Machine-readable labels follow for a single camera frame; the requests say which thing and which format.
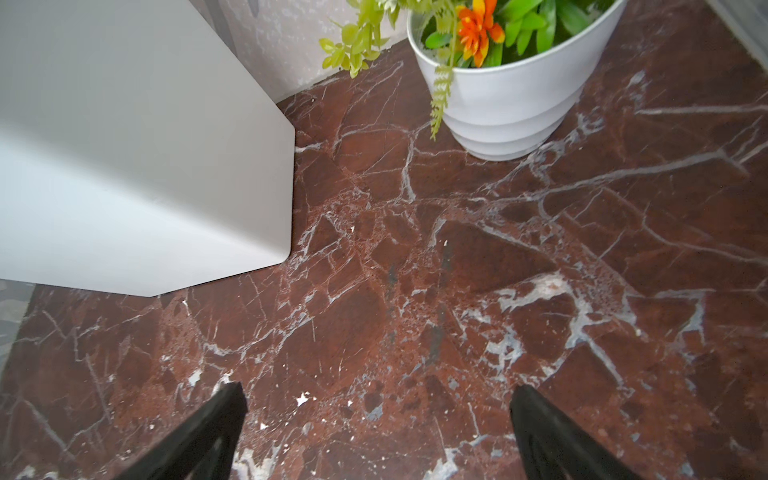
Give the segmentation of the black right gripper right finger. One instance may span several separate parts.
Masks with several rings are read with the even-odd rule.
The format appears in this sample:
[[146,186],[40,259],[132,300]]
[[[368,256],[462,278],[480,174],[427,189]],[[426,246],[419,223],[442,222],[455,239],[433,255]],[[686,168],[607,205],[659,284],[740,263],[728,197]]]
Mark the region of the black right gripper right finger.
[[529,479],[639,477],[529,385],[514,390],[510,415]]

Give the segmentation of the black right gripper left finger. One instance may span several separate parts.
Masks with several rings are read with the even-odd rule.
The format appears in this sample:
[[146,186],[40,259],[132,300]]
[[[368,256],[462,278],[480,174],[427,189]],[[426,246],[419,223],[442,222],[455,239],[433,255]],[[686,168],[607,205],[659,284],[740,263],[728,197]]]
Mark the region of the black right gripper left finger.
[[117,477],[228,479],[247,412],[242,384],[227,383]]

